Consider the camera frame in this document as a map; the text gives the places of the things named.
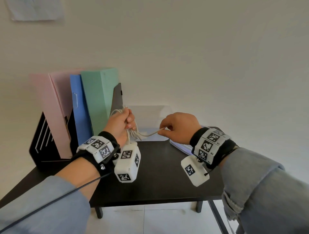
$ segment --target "pink file box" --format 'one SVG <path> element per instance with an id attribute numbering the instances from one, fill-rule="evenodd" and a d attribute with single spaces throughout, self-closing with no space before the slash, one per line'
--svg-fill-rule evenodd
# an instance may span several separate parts
<path id="1" fill-rule="evenodd" d="M 61 158 L 72 157 L 67 128 L 73 109 L 70 74 L 78 75 L 82 70 L 29 75 Z"/>

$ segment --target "table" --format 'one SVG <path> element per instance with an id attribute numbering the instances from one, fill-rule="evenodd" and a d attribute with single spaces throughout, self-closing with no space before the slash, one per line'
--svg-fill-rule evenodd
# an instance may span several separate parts
<path id="1" fill-rule="evenodd" d="M 224 187 L 219 167 L 210 173 L 208 181 L 195 187 L 180 165 L 187 155 L 168 140 L 138 142 L 138 147 L 141 161 L 137 179 L 133 183 L 120 183 L 115 175 L 101 179 L 90 200 L 90 206 L 95 208 L 98 218 L 103 216 L 102 207 L 192 201 L 197 201 L 196 211 L 199 213 L 203 201 L 208 201 L 221 232 L 228 234 L 213 202 L 221 199 Z M 34 168 L 0 200 L 0 208 L 46 177 L 56 174 L 63 166 L 53 166 L 44 171 Z"/>

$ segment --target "paper on wall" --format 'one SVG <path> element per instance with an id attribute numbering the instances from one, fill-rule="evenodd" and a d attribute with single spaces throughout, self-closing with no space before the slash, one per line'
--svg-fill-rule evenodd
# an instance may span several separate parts
<path id="1" fill-rule="evenodd" d="M 60 0 L 6 0 L 6 2 L 12 13 L 12 20 L 56 20 L 64 16 Z"/>

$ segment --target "sleeve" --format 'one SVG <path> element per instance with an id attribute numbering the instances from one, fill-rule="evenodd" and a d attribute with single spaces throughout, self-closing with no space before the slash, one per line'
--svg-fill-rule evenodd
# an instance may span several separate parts
<path id="1" fill-rule="evenodd" d="M 258 153 L 239 148 L 222 167 L 229 220 L 246 233 L 309 233 L 309 185 Z"/>
<path id="2" fill-rule="evenodd" d="M 71 183 L 58 176 L 47 177 L 43 182 L 0 209 L 0 230 L 73 189 L 75 187 Z M 82 234 L 86 231 L 89 215 L 90 205 L 87 198 L 80 191 L 76 191 L 4 233 Z"/>

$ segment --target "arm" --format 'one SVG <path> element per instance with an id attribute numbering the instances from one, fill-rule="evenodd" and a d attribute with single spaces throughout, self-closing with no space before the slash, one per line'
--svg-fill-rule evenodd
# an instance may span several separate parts
<path id="1" fill-rule="evenodd" d="M 104 131 L 120 146 L 127 140 L 126 128 L 135 128 L 134 115 L 125 109 L 110 117 Z M 0 209 L 0 230 L 33 210 L 100 176 L 90 162 L 78 158 L 55 176 L 46 178 Z M 99 181 L 55 202 L 4 233 L 84 233 L 90 215 L 89 200 Z"/>
<path id="2" fill-rule="evenodd" d="M 186 113 L 167 116 L 162 127 L 170 131 L 161 130 L 160 135 L 191 145 L 201 129 L 196 117 Z M 239 218 L 246 233 L 309 233 L 308 184 L 290 176 L 281 164 L 244 148 L 219 166 L 225 213 L 229 220 Z"/>

